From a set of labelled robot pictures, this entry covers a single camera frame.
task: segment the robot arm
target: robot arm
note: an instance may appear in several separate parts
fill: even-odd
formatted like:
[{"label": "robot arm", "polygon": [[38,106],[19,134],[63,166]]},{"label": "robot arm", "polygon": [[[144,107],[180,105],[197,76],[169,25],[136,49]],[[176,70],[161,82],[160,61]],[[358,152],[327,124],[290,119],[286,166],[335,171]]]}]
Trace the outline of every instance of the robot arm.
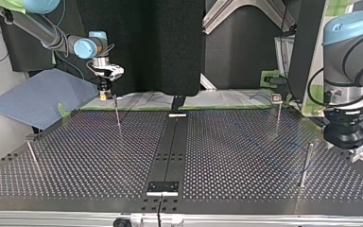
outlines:
[{"label": "robot arm", "polygon": [[[8,0],[0,0],[1,6]],[[54,10],[60,0],[26,0],[23,3],[27,11],[48,12]],[[7,24],[16,25],[25,32],[40,40],[42,45],[53,51],[76,54],[82,59],[90,60],[88,68],[100,78],[98,90],[101,99],[106,99],[112,88],[112,81],[119,79],[124,74],[124,69],[116,64],[111,64],[109,52],[113,44],[108,44],[104,31],[91,31],[88,38],[66,35],[58,26],[52,24],[41,14],[24,13],[20,10],[8,10],[0,7],[0,16],[5,18]]]},{"label": "robot arm", "polygon": [[323,60],[325,94],[320,104],[330,121],[324,138],[356,156],[363,150],[359,125],[363,121],[363,11],[339,16],[325,26]]}]

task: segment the gray cloth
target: gray cloth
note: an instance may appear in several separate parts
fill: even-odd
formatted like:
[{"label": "gray cloth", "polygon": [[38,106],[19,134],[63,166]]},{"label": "gray cloth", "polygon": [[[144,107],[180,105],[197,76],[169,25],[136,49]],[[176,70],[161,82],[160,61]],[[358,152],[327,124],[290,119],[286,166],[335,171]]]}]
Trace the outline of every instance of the gray cloth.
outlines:
[{"label": "gray cloth", "polygon": [[46,130],[98,94],[96,86],[58,69],[45,70],[0,96],[0,114]]}]

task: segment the metal frame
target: metal frame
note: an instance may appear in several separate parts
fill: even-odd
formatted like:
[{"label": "metal frame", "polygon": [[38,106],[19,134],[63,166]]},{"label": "metal frame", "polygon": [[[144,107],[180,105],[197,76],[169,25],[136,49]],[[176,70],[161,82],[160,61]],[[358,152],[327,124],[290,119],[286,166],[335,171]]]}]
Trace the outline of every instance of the metal frame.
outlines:
[{"label": "metal frame", "polygon": [[[158,226],[158,217],[147,214],[0,212],[0,226],[112,226],[117,218],[129,218],[142,226]],[[163,226],[361,226],[363,217],[328,216],[194,216],[161,215]]]},{"label": "metal frame", "polygon": [[245,6],[259,8],[283,31],[288,31],[295,24],[294,18],[288,12],[285,17],[284,27],[282,27],[285,12],[285,4],[282,0],[218,0],[204,18],[204,32],[209,35],[234,11]]}]

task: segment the white label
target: white label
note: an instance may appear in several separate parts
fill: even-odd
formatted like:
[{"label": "white label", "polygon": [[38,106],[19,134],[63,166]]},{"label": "white label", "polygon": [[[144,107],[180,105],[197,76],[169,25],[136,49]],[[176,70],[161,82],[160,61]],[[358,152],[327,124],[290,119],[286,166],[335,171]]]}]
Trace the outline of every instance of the white label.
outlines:
[{"label": "white label", "polygon": [[346,112],[347,115],[361,114],[361,111],[356,112]]}]

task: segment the perforated metal table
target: perforated metal table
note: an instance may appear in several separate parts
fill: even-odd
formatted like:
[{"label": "perforated metal table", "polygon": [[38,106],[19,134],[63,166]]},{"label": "perforated metal table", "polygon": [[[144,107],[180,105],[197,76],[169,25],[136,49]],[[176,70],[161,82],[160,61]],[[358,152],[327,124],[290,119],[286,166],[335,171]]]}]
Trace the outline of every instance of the perforated metal table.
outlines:
[{"label": "perforated metal table", "polygon": [[[119,128],[113,112],[75,113],[2,157],[0,215],[363,217],[363,163],[327,149],[320,129],[290,110],[279,121],[273,109],[120,118]],[[177,182],[179,196],[148,197],[151,182]]]}]

